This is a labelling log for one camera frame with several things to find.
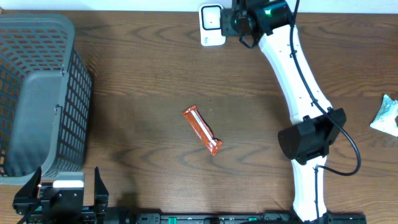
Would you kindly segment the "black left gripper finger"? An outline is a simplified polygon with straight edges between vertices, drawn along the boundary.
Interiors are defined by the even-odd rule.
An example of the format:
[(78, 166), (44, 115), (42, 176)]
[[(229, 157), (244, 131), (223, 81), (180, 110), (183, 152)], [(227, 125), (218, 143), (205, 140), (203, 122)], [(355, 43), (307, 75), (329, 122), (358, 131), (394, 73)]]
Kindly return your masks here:
[(108, 208), (109, 192), (103, 183), (99, 168), (95, 168), (94, 210), (97, 215), (105, 215)]
[(42, 169), (38, 167), (30, 180), (16, 193), (13, 207), (30, 207), (37, 203)]

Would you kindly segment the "red orange snack bar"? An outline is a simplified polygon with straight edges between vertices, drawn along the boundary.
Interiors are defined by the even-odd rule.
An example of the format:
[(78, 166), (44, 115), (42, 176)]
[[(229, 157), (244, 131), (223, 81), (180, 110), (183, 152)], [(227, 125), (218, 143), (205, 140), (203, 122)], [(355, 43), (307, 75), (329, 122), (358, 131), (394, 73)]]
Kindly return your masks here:
[(215, 138), (213, 131), (207, 125), (197, 106), (193, 105), (183, 112), (183, 116), (189, 122), (195, 134), (199, 137), (212, 156), (215, 156), (222, 146), (222, 140)]

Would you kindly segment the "light green wipes pack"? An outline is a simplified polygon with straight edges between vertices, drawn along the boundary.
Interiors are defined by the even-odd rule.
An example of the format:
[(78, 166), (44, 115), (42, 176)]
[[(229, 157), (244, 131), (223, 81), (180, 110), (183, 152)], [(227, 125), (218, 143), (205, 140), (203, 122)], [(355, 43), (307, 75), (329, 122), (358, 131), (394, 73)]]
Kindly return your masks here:
[(397, 100), (392, 100), (388, 95), (384, 95), (382, 105), (373, 122), (371, 128), (397, 137)]

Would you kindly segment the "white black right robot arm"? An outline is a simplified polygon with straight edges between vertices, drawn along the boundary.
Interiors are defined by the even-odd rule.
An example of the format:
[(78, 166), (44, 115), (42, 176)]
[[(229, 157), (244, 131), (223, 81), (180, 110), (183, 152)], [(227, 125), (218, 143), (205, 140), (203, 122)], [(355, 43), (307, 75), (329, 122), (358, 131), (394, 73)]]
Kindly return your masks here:
[(286, 1), (233, 1), (221, 12), (221, 33), (238, 36), (249, 49), (259, 47), (269, 61), (292, 123), (279, 131), (278, 141), (292, 164), (293, 213), (301, 223), (326, 223), (323, 173), (346, 115), (333, 108), (313, 76), (300, 44), (297, 11)]

